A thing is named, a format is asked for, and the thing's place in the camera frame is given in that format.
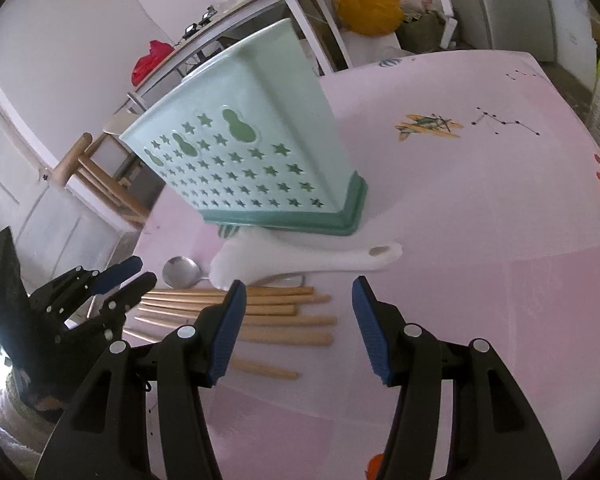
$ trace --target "pink tablecloth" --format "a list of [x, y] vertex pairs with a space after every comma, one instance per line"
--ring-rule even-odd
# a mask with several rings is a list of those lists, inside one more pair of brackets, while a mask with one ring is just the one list
[[[488, 339], [568, 475], [600, 437], [600, 152], [585, 127], [526, 54], [429, 54], [321, 81], [369, 186], [362, 225], [347, 238], [280, 237], [332, 248], [401, 242], [404, 256], [368, 275], [378, 298], [441, 340]], [[453, 135], [425, 128], [400, 141], [395, 126], [415, 116], [451, 121]], [[216, 230], [165, 189], [136, 254], [158, 274], [177, 254], [208, 269]], [[303, 375], [230, 370], [205, 396], [225, 480], [363, 479], [383, 451], [398, 392], [372, 374], [350, 306], [354, 277], [308, 279], [333, 296], [304, 308], [339, 316], [332, 347], [237, 344], [241, 357]], [[442, 411], [445, 434], [448, 396]]]

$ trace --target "white cabinet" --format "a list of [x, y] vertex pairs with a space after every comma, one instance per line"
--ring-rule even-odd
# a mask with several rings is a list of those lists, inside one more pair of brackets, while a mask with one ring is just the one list
[[461, 39], [474, 48], [518, 50], [554, 61], [549, 0], [451, 0]]

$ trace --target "chopstick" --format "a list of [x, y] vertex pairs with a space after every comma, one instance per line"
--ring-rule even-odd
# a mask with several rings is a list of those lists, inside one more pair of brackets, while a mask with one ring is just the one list
[[[206, 306], [221, 303], [220, 296], [178, 296], [172, 298], [158, 298], [151, 294], [145, 294], [142, 300], [149, 301], [171, 301], [172, 303], [204, 304]], [[287, 303], [327, 303], [331, 301], [329, 294], [296, 294], [294, 296], [248, 296], [247, 305], [276, 305]]]
[[[123, 328], [122, 332], [130, 336], [137, 337], [138, 339], [146, 341], [147, 343], [160, 342], [160, 340], [154, 336], [145, 334], [143, 332], [136, 332], [135, 330], [130, 330], [128, 328]], [[246, 372], [248, 374], [272, 377], [275, 379], [295, 380], [300, 377], [300, 374], [293, 370], [287, 370], [286, 368], [267, 365], [247, 359], [240, 359], [237, 357], [231, 357], [229, 360], [229, 368], [233, 370], [240, 370], [241, 372]]]
[[[171, 329], [182, 325], [182, 323], [155, 319], [153, 317], [136, 316], [136, 319], [155, 326]], [[279, 345], [329, 346], [333, 343], [333, 335], [331, 335], [331, 332], [318, 330], [244, 327], [238, 333], [238, 341]]]
[[[138, 310], [152, 314], [164, 314], [165, 316], [195, 319], [189, 316], [185, 310], [170, 310], [162, 307], [144, 306], [141, 304]], [[335, 316], [244, 316], [243, 326], [317, 326], [335, 325], [338, 318]]]
[[[146, 300], [144, 298], [140, 303], [140, 305], [143, 306], [156, 306], [161, 308], [166, 307], [173, 310], [183, 310], [186, 312], [200, 312], [202, 309], [211, 306], [212, 304], [173, 303], [171, 301]], [[249, 314], [250, 316], [294, 316], [297, 312], [298, 307], [294, 304], [247, 305], [246, 309], [246, 314]]]
[[[314, 294], [312, 286], [248, 286], [247, 296], [299, 296]], [[224, 298], [226, 290], [217, 288], [154, 288], [148, 296], [217, 296]]]

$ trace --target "floor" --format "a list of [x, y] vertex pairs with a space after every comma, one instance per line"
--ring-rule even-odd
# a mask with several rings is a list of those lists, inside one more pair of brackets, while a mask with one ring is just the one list
[[544, 62], [540, 66], [580, 120], [583, 123], [586, 122], [591, 106], [592, 92], [557, 63]]

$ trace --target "red plastic bag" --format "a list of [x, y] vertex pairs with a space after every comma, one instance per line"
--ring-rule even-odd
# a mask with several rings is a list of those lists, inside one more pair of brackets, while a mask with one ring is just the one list
[[173, 47], [170, 44], [153, 40], [149, 44], [149, 55], [138, 59], [134, 71], [131, 73], [131, 84], [138, 86], [142, 79], [147, 77], [149, 72], [157, 67], [171, 52], [173, 52]]

